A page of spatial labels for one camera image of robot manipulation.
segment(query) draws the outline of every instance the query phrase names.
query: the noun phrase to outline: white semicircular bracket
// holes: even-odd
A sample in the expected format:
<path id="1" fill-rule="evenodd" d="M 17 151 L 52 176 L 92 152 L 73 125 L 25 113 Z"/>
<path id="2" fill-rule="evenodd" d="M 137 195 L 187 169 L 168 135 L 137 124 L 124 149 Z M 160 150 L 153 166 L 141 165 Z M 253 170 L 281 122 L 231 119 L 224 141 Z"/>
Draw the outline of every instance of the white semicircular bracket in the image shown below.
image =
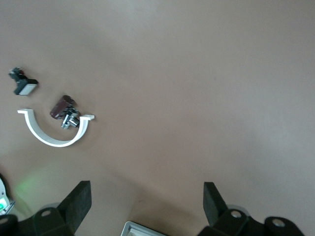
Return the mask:
<path id="1" fill-rule="evenodd" d="M 69 141 L 61 141 L 61 140 L 53 139 L 52 137 L 44 133 L 44 131 L 42 131 L 42 129 L 37 124 L 33 109 L 20 109 L 18 110 L 18 113 L 24 114 L 26 124 L 28 125 L 28 128 L 30 129 L 32 134 L 34 134 L 35 137 L 37 137 L 43 143 L 49 146 L 57 147 L 57 148 L 63 148 L 63 147 L 69 146 L 71 144 L 74 144 L 79 139 L 81 139 L 82 136 L 87 131 L 89 121 L 95 118 L 94 115 L 81 116 L 79 129 L 78 129 L 77 134 L 74 136 L 74 138 Z"/>

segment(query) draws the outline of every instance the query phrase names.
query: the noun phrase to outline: dark red component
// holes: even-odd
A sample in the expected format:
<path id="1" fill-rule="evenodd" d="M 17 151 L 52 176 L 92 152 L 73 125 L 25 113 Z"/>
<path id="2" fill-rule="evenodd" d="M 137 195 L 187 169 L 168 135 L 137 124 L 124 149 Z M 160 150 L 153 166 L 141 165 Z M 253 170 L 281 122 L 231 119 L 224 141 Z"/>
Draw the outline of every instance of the dark red component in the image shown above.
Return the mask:
<path id="1" fill-rule="evenodd" d="M 61 119 L 65 116 L 66 112 L 72 105 L 74 104 L 74 100 L 68 96 L 64 95 L 62 98 L 58 101 L 56 106 L 51 110 L 50 115 L 54 119 Z"/>

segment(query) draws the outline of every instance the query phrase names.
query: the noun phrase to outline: small electronic component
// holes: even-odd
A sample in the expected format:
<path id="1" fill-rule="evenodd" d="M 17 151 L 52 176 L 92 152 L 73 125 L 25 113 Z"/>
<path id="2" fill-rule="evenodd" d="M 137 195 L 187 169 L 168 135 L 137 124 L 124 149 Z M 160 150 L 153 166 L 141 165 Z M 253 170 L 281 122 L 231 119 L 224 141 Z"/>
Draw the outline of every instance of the small electronic component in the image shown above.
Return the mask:
<path id="1" fill-rule="evenodd" d="M 70 126 L 78 127 L 80 124 L 77 118 L 80 113 L 73 107 L 74 103 L 70 96 L 64 95 L 50 112 L 51 117 L 54 119 L 63 118 L 62 129 L 68 129 Z"/>
<path id="2" fill-rule="evenodd" d="M 37 80 L 26 77 L 24 71 L 19 67 L 10 70 L 9 76 L 16 82 L 17 87 L 13 91 L 16 95 L 29 95 L 38 85 Z"/>

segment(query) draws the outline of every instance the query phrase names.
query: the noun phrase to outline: white plastic tab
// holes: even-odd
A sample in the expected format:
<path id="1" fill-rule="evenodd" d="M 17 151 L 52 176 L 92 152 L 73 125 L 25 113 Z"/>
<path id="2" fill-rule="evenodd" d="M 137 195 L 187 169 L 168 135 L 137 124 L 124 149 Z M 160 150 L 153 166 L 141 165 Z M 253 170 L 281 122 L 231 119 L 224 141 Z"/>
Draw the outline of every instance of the white plastic tab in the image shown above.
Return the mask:
<path id="1" fill-rule="evenodd" d="M 81 116 L 78 133 L 74 136 L 72 140 L 61 141 L 61 140 L 53 139 L 52 137 L 48 136 L 46 133 L 44 133 L 44 131 L 41 130 L 41 128 L 38 126 L 36 122 L 33 109 L 20 109 L 18 110 L 18 113 L 24 114 L 26 124 L 35 137 L 37 137 L 43 143 L 49 146 L 57 147 L 57 148 L 63 148 L 63 147 L 69 146 L 75 143 L 76 141 L 78 141 L 79 139 L 81 139 L 82 136 L 87 131 L 89 121 L 95 118 L 94 115 Z"/>

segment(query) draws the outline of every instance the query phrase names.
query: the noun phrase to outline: bolt hole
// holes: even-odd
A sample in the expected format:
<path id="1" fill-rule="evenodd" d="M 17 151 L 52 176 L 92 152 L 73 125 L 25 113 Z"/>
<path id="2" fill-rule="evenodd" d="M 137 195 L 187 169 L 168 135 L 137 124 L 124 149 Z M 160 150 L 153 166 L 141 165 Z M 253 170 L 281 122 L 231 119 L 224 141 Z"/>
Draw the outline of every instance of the bolt hole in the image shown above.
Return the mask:
<path id="1" fill-rule="evenodd" d="M 42 217 L 45 217 L 45 216 L 47 216 L 47 215 L 50 215 L 50 213 L 51 213 L 51 210 L 46 210 L 46 211 L 44 211 L 44 212 L 41 214 L 41 216 L 42 216 Z"/>
<path id="2" fill-rule="evenodd" d="M 239 213 L 238 211 L 234 210 L 231 212 L 231 215 L 234 217 L 234 218 L 241 218 L 242 215 L 241 213 Z"/>
<path id="3" fill-rule="evenodd" d="M 3 218 L 0 220 L 0 225 L 5 224 L 8 221 L 9 221 L 8 218 Z"/>
<path id="4" fill-rule="evenodd" d="M 285 223 L 280 219 L 273 219 L 272 223 L 278 227 L 284 227 L 285 226 Z"/>

